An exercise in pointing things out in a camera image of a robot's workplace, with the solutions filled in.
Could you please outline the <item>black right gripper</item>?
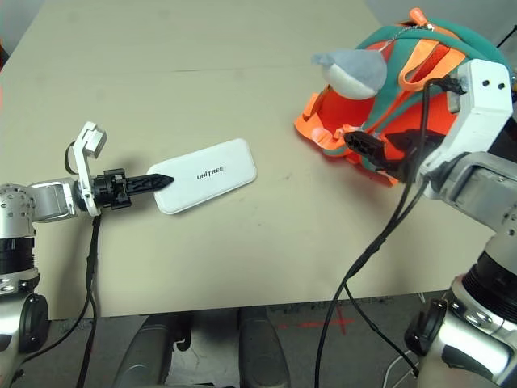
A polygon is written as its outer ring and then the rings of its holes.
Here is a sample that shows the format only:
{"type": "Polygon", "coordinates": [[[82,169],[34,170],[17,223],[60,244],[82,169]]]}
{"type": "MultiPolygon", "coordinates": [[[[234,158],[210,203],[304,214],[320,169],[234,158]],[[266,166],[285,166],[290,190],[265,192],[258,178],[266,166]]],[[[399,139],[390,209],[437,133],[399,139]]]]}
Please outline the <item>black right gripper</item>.
{"type": "MultiPolygon", "coordinates": [[[[415,150],[421,145],[420,131],[390,133],[386,139],[404,155],[398,160],[389,161],[385,154],[385,144],[378,138],[362,132],[353,131],[344,135],[347,147],[367,161],[371,171],[393,171],[393,177],[401,183],[414,181],[414,174],[421,164],[421,153],[415,150]]],[[[433,150],[440,145],[440,134],[426,131],[423,147],[433,150]]]]}

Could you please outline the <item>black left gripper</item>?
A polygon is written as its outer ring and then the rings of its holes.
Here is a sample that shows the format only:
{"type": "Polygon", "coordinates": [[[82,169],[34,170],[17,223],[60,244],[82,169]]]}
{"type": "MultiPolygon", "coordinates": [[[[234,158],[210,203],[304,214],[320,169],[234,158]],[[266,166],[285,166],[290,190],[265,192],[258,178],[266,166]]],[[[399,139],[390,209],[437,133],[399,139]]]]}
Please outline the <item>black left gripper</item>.
{"type": "Polygon", "coordinates": [[[163,174],[140,175],[126,179],[125,170],[113,169],[97,175],[92,181],[94,202],[102,208],[123,209],[132,205],[130,196],[160,191],[174,182],[163,174]]]}

